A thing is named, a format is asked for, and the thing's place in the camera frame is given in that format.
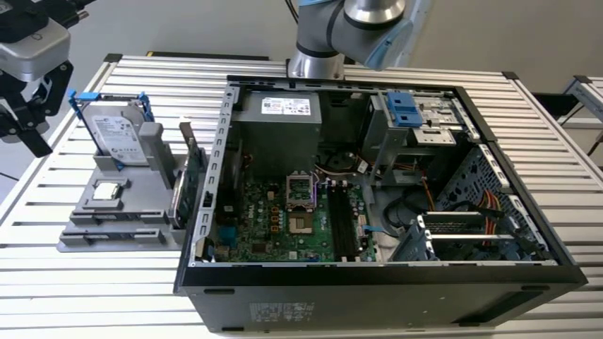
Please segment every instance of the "aluminum extrusion table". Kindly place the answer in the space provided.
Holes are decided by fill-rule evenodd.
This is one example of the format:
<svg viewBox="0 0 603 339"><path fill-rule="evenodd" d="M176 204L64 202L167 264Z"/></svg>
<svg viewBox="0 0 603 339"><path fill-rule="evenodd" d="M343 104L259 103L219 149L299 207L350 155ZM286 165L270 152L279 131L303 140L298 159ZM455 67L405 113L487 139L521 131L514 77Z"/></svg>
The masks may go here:
<svg viewBox="0 0 603 339"><path fill-rule="evenodd" d="M87 91L119 95L146 91L174 152L186 150L180 117L192 120L199 143L210 150L227 74L285 76L285 63L124 56L103 63ZM602 338L603 174L522 82L502 73L430 69L377 73L349 66L346 74L354 81L467 89L590 283L498 328L258 333L253 337L446 338L454 332L462 338ZM0 207L0 329L6 330L0 337L217 337L188 298L172 296L179 252L62 254L55 250L95 168L95 145L72 114L50 142L55 153L34 161Z"/></svg>

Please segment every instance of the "sticker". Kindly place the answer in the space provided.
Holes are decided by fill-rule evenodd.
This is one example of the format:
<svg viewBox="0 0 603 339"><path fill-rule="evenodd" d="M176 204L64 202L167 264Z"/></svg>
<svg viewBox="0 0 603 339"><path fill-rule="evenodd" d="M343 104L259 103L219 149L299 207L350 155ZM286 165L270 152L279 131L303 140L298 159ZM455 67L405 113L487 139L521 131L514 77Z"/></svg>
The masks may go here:
<svg viewBox="0 0 603 339"><path fill-rule="evenodd" d="M263 114L310 115L310 99L266 97L262 99Z"/></svg>
<svg viewBox="0 0 603 339"><path fill-rule="evenodd" d="M111 157L124 165L147 165L139 137L134 131L132 122L124 117L92 117L104 148Z"/></svg>
<svg viewBox="0 0 603 339"><path fill-rule="evenodd" d="M369 162L366 162L365 160L361 160L361 164L358 166L358 171L365 174L369 168Z"/></svg>
<svg viewBox="0 0 603 339"><path fill-rule="evenodd" d="M310 321L314 302L253 302L249 308L257 323L301 322Z"/></svg>

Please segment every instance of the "white wall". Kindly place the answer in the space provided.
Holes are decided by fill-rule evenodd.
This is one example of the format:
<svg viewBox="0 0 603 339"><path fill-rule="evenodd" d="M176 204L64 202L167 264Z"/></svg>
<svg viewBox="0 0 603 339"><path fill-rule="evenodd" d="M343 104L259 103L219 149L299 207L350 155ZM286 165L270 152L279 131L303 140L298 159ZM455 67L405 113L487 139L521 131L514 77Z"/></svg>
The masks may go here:
<svg viewBox="0 0 603 339"><path fill-rule="evenodd" d="M297 26L282 0L98 0L72 33L72 87L107 53L148 51L291 57Z"/></svg>
<svg viewBox="0 0 603 339"><path fill-rule="evenodd" d="M434 0L411 67L515 71L533 91L603 76L602 0Z"/></svg>

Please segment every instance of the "yellow wire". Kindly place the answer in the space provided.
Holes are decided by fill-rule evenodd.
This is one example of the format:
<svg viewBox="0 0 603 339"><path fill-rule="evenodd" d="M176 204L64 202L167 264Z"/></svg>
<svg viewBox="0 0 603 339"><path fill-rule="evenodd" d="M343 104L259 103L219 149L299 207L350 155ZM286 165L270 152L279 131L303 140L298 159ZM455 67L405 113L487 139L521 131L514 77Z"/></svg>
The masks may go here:
<svg viewBox="0 0 603 339"><path fill-rule="evenodd" d="M427 181L426 181L426 179L422 179L422 181L423 181L423 187L426 188L426 192L427 192L427 199L430 202L430 210L435 210L434 199L431 198L430 188L427 187Z"/></svg>

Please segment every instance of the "blue drive bracket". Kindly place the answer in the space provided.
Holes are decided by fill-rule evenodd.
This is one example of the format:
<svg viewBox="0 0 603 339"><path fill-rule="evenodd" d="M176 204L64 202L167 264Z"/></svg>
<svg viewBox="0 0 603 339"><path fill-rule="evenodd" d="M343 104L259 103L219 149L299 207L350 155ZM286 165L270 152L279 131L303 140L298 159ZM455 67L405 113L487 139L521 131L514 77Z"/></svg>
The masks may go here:
<svg viewBox="0 0 603 339"><path fill-rule="evenodd" d="M92 142L95 143L95 146L96 146L98 154L99 155L104 155L102 147L100 147L100 145L96 142L95 136L92 135L88 123L86 122L84 114L82 113L82 108L80 108L80 105L79 105L80 102L98 101L100 99L100 97L102 97L102 94L100 93L95 93L95 92L87 92L87 93L80 94L78 97L76 97L76 95L78 95L78 92L75 90L70 90L70 93L68 93L70 105L71 105L71 107L74 109L75 115L78 116L80 121L84 123L84 127L88 130L88 133L91 134L91 138L92 138Z"/></svg>
<svg viewBox="0 0 603 339"><path fill-rule="evenodd" d="M75 90L70 90L68 97L70 97L70 99L68 99L70 105L74 108L75 115L84 123L84 127L88 130L88 133L91 134L92 142L95 143L99 155L106 155L106 154L102 150L100 145L98 144L95 136L92 135L92 130L90 129L88 122L86 121L84 114L82 112L82 108L86 107L87 103L95 102L95 101L106 101L106 100L107 101L139 100L140 104L143 106L144 121L155 122L155 117L152 115L152 110L151 110L150 97L146 95L144 92L142 92L136 97L116 97L112 95L103 95L98 92L83 92L80 95L78 95L78 92ZM114 161L118 165L118 169L122 170L126 167L126 165L118 159L114 159Z"/></svg>
<svg viewBox="0 0 603 339"><path fill-rule="evenodd" d="M421 127L423 117L411 93L389 92L386 98L387 108L394 115L394 124L398 127Z"/></svg>

